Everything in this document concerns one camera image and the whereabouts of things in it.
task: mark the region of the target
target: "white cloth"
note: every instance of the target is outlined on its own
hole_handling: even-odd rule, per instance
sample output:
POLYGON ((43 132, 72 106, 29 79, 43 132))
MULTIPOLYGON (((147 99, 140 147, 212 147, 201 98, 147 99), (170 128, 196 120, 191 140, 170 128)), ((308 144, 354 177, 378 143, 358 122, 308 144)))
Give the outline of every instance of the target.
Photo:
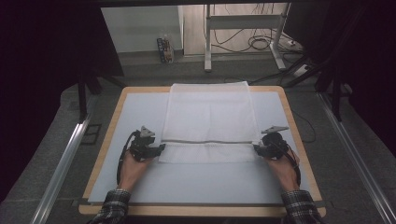
POLYGON ((260 138, 246 82, 174 84, 163 127, 163 162, 210 163, 257 159, 260 138))

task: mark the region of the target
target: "hand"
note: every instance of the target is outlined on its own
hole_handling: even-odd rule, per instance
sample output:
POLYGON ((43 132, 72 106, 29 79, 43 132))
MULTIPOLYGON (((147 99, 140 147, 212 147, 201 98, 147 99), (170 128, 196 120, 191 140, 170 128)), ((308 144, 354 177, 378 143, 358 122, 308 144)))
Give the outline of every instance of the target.
POLYGON ((136 161, 131 152, 127 150, 123 159, 123 164, 120 171, 120 183, 117 189, 125 189, 132 192, 132 188, 137 180, 145 173, 147 167, 152 162, 151 159, 144 161, 136 161))
MULTIPOLYGON (((293 152, 293 150, 290 149, 288 153, 292 158, 296 160, 297 164, 300 163, 300 159, 293 152)), ((264 158, 264 160, 268 162, 268 165, 271 167, 271 170, 276 175, 283 190, 292 191, 300 189, 297 184, 297 174, 286 156, 281 157, 277 161, 269 158, 264 158)))

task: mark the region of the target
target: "gray carpet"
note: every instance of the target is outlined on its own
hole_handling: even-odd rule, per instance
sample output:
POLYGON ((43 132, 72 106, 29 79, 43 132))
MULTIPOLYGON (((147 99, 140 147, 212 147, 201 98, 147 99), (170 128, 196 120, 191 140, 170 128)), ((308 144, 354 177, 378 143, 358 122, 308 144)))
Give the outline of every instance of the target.
MULTIPOLYGON (((123 66, 125 77, 120 80, 129 86, 169 86, 180 83, 222 83, 237 81, 230 77, 254 80, 263 75, 277 72, 273 60, 230 61, 219 58, 213 62, 212 73, 204 72, 201 59, 196 62, 178 62, 173 64, 143 64, 123 66)), ((53 206, 47 223, 85 223, 92 217, 78 212, 78 201, 81 198, 91 175, 106 129, 120 96, 121 89, 100 80, 104 90, 99 97, 90 124, 101 125, 99 136, 94 143, 86 136, 69 169, 63 187, 53 206)), ((315 78, 312 77, 299 86, 286 90, 291 108, 298 115, 308 119, 309 124, 297 114, 300 135, 306 142, 316 138, 313 143, 304 143, 311 162, 319 190, 326 203, 328 223, 381 223, 373 201, 364 188, 360 177, 350 162, 341 142, 332 128, 316 93, 313 91, 315 78)), ((277 78, 266 80, 260 85, 275 85, 277 78)), ((7 198, 0 205, 0 223, 28 223, 48 185, 62 152, 78 121, 77 88, 66 90, 62 96, 62 105, 49 132, 37 149, 28 167, 15 184, 7 198)), ((376 180, 396 206, 396 160, 376 137, 376 135, 359 118, 353 108, 342 101, 344 124, 367 162, 376 180)), ((159 223, 165 219, 136 219, 136 222, 159 223)), ((259 223, 262 220, 249 220, 259 223)))

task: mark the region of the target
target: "sleeve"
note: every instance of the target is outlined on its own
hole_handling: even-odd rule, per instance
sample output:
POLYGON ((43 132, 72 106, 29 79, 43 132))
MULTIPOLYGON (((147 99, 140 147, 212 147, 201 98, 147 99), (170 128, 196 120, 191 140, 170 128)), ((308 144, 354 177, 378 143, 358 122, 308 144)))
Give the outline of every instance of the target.
POLYGON ((308 191, 284 192, 281 197, 288 213, 289 223, 324 223, 308 191))
POLYGON ((124 189, 113 189, 107 193, 102 209, 89 224, 120 224, 128 214, 131 194, 124 189))

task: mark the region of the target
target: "aluminum rail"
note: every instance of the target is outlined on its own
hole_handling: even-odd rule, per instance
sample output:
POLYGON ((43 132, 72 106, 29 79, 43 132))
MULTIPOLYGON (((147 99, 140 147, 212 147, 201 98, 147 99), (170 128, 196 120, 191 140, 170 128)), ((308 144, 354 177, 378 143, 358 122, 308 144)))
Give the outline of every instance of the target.
POLYGON ((67 172, 70 168, 70 165, 76 155, 76 151, 78 149, 79 143, 87 129, 88 124, 90 123, 90 119, 92 116, 92 111, 96 102, 98 100, 97 95, 93 95, 90 97, 88 102, 88 115, 87 118, 81 123, 77 124, 75 130, 73 131, 72 136, 70 137, 69 143, 64 150, 64 154, 61 157, 61 160, 56 167, 55 172, 52 175, 52 178, 47 186, 46 191, 44 192, 43 197, 41 198, 40 204, 35 210, 35 214, 31 220, 31 224, 44 224, 47 221, 47 218, 50 215, 50 210, 55 203, 56 198, 58 197, 58 193, 64 183, 64 179, 66 178, 67 172))
POLYGON ((391 224, 396 223, 396 216, 391 208, 387 197, 385 196, 383 190, 379 187, 378 183, 375 181, 373 175, 370 173, 368 167, 361 158, 361 154, 356 149, 352 140, 350 139, 346 129, 342 122, 339 122, 331 110, 331 102, 326 93, 318 93, 318 97, 322 102, 323 109, 326 111, 327 116, 332 123, 338 137, 340 138, 347 155, 351 159, 355 169, 357 170, 364 187, 366 187, 369 192, 379 215, 383 218, 384 223, 391 224))

